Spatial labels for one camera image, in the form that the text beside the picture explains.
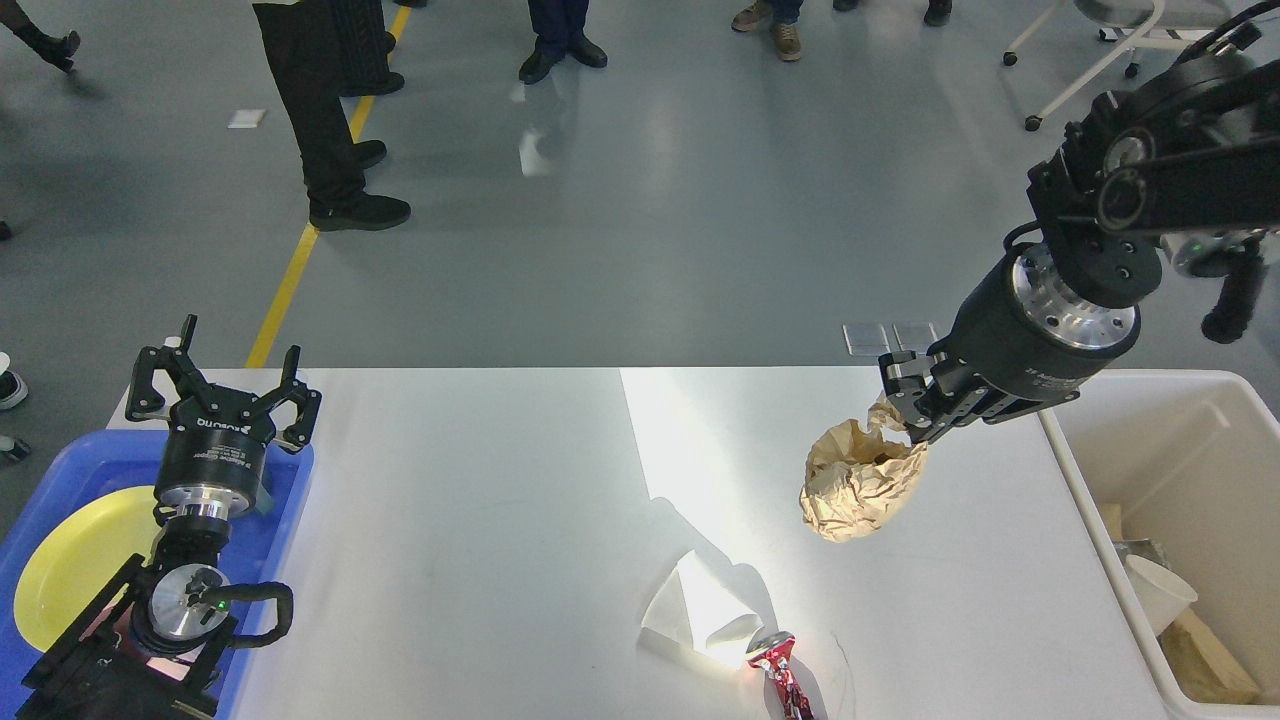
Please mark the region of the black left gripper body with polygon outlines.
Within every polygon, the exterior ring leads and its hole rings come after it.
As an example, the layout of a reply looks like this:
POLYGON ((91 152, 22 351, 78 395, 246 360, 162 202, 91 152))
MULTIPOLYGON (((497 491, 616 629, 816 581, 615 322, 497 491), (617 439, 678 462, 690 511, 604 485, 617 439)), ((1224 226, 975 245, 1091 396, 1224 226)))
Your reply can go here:
POLYGON ((268 445, 276 427, 266 414, 210 416, 200 407, 169 413, 154 497, 180 515, 241 516, 259 506, 268 445))

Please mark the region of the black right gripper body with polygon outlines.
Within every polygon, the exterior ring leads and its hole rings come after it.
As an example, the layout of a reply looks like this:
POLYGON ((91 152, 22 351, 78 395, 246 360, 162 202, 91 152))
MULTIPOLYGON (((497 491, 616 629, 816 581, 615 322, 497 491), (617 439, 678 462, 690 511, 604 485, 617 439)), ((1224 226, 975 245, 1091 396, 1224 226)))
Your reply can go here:
POLYGON ((1070 290, 1043 245, 1020 245, 964 300, 941 350, 996 389, 1060 398, 1126 354, 1138 307, 1105 307, 1070 290))

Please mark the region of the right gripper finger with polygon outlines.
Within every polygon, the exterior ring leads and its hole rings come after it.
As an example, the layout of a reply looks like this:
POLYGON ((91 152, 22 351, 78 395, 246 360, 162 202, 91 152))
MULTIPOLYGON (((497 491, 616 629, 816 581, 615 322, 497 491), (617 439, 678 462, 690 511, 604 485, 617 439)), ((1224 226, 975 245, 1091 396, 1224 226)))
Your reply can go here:
POLYGON ((1071 389, 1057 398, 1029 400, 1007 395, 993 387, 974 386, 970 389, 943 397, 942 413, 934 419, 934 438, 940 439, 951 429, 969 427, 978 420, 988 425, 1000 424, 1071 402, 1079 397, 1080 391, 1071 389))
POLYGON ((934 442, 977 419, 977 377, 947 354, 882 354, 878 368, 884 396, 913 445, 934 442))

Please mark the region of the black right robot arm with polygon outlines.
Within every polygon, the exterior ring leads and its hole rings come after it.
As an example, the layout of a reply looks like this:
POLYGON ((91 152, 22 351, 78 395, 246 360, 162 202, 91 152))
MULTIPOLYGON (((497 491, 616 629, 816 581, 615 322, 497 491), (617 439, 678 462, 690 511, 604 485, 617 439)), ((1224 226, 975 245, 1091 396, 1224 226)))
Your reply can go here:
POLYGON ((1277 247, 1277 63, 1244 55, 1260 1, 1184 49, 1133 92, 1101 94, 1028 173, 1033 219, 924 352, 879 357, 911 445, 1070 402, 1140 333, 1139 304, 1170 263, 1222 291, 1202 334, 1247 329, 1277 247))

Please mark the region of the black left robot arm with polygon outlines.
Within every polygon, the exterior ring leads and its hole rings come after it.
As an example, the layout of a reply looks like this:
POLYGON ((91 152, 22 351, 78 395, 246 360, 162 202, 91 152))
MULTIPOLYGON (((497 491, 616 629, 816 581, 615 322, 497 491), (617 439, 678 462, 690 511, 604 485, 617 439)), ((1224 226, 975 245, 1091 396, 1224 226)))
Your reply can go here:
POLYGON ((196 323, 140 350, 125 396, 128 421, 168 425, 154 550, 129 555, 28 670, 18 719, 211 719, 221 656, 291 630, 292 588, 219 562, 233 521, 262 506, 270 447, 301 454, 323 396, 300 379, 298 346, 268 392, 212 383, 189 355, 196 323))

